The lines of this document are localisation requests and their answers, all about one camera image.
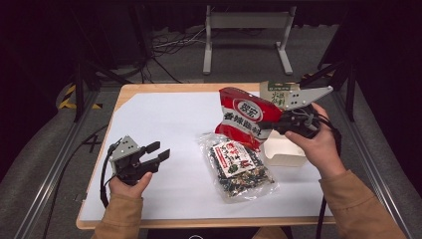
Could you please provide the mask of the yellow black hazard tape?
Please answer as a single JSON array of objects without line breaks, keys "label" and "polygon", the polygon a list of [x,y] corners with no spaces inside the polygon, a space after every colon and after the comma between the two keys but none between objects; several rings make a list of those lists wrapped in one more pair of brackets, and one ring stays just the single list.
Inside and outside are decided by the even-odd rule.
[{"label": "yellow black hazard tape", "polygon": [[70,102],[71,96],[75,91],[76,85],[70,84],[65,92],[62,101],[59,103],[59,109],[75,109],[77,107],[76,104]]}]

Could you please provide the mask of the clear dried seaweed packet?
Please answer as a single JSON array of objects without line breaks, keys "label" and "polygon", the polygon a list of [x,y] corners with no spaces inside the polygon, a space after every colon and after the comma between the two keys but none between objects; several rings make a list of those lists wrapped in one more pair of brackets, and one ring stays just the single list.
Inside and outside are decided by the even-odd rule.
[{"label": "clear dried seaweed packet", "polygon": [[273,173],[253,149],[218,133],[202,134],[198,144],[226,203],[255,200],[279,188]]}]

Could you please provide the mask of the person's left hand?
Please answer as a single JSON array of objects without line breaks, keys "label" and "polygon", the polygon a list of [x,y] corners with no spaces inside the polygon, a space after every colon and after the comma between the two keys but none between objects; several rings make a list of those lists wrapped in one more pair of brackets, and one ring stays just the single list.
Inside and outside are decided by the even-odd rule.
[{"label": "person's left hand", "polygon": [[140,198],[151,178],[152,173],[147,172],[136,185],[127,185],[115,177],[109,183],[110,192],[130,198]]}]

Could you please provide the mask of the beige green seasoning packet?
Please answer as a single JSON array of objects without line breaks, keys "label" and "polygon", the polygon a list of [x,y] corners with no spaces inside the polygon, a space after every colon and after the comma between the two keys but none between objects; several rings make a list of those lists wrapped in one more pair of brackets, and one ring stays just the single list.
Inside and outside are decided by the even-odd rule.
[{"label": "beige green seasoning packet", "polygon": [[265,81],[260,83],[260,97],[283,109],[287,105],[290,91],[299,89],[300,85],[297,83]]}]

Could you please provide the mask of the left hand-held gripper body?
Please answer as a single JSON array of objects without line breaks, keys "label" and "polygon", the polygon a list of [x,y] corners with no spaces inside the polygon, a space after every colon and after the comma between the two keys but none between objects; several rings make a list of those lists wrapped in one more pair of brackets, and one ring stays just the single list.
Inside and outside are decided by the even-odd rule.
[{"label": "left hand-held gripper body", "polygon": [[140,158],[145,155],[140,152],[141,148],[142,146],[126,135],[111,153],[109,162],[112,173],[125,184],[136,185],[147,172],[158,171],[159,165],[147,165],[146,161],[140,161]]}]

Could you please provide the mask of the black metal stand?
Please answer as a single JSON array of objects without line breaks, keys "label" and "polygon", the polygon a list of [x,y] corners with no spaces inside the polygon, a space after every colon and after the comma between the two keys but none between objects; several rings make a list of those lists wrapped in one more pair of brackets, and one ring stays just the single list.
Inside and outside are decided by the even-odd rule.
[{"label": "black metal stand", "polygon": [[302,78],[301,87],[332,73],[329,84],[339,91],[344,83],[346,86],[345,112],[350,121],[354,121],[354,90],[355,90],[355,67],[354,67],[354,33],[355,13],[349,9],[338,26],[328,47],[317,65],[317,72],[309,77]]},{"label": "black metal stand", "polygon": [[84,8],[81,11],[80,8],[70,7],[69,19],[71,26],[68,33],[73,44],[72,53],[75,57],[74,84],[77,105],[75,122],[78,122],[89,107],[85,102],[84,86],[88,87],[89,92],[96,92],[101,87],[101,80],[97,76],[97,72],[121,85],[129,84],[129,81],[106,67],[101,52],[98,52],[97,42],[90,38],[90,29],[86,29],[86,27],[92,28],[95,32],[96,17],[87,13]]}]

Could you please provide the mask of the white metal stand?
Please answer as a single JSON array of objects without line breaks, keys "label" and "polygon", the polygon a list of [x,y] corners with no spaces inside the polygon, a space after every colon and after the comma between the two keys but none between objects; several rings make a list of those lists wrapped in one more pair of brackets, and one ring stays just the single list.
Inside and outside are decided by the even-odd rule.
[{"label": "white metal stand", "polygon": [[297,7],[293,6],[283,12],[213,12],[211,6],[206,8],[203,74],[209,75],[212,67],[213,29],[282,29],[282,39],[275,43],[285,74],[293,73],[286,47],[293,27]]}]

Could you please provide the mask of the red seasoning packet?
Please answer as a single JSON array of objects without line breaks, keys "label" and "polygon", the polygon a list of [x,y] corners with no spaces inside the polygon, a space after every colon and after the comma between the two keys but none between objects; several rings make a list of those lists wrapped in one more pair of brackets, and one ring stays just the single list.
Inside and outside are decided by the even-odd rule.
[{"label": "red seasoning packet", "polygon": [[259,122],[277,122],[282,111],[271,102],[241,89],[221,89],[220,103],[223,118],[215,132],[258,150],[271,131],[258,126]]}]

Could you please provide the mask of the person's right hand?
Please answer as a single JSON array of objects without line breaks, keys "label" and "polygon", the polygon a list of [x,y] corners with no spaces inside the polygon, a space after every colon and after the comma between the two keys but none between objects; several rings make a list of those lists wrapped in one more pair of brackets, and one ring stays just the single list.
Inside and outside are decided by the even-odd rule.
[{"label": "person's right hand", "polygon": [[326,124],[320,125],[319,133],[314,138],[306,138],[292,131],[287,131],[285,136],[304,151],[321,178],[332,178],[346,172],[338,155],[332,130]]}]

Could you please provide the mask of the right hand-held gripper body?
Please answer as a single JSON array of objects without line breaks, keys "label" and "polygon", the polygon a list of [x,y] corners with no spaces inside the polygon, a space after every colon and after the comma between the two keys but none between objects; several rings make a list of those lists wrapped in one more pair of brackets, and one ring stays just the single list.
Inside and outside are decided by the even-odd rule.
[{"label": "right hand-held gripper body", "polygon": [[314,108],[313,103],[333,91],[332,86],[289,90],[283,106],[283,113],[277,122],[277,132],[285,134],[295,132],[306,138],[315,137],[320,131],[320,124],[327,122]]}]

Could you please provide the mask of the white divided container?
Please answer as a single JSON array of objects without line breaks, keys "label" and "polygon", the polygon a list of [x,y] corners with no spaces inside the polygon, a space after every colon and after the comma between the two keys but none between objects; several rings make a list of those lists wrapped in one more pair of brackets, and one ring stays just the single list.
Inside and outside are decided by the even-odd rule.
[{"label": "white divided container", "polygon": [[263,151],[265,161],[271,166],[300,167],[308,161],[300,147],[275,130],[263,143]]}]

